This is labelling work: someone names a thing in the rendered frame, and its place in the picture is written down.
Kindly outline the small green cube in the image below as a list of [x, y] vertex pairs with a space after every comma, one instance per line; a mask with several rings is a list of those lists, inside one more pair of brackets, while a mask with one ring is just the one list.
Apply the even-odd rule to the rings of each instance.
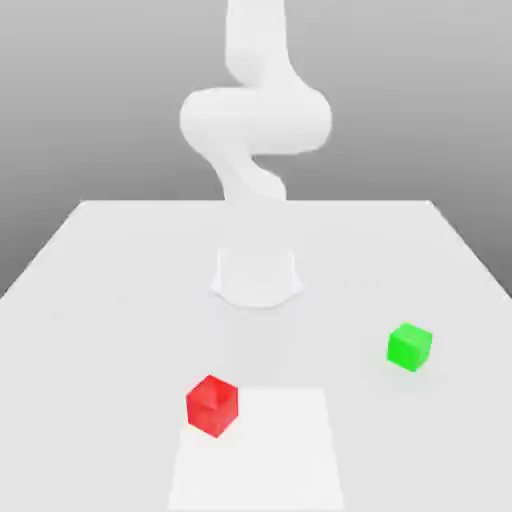
[[410, 323], [403, 323], [389, 336], [387, 360], [415, 372], [428, 359], [431, 344], [431, 332]]

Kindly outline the small red cube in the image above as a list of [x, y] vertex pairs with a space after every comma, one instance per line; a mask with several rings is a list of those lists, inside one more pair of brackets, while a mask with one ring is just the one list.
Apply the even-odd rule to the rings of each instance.
[[207, 375], [186, 394], [188, 423], [218, 438], [238, 417], [238, 388]]

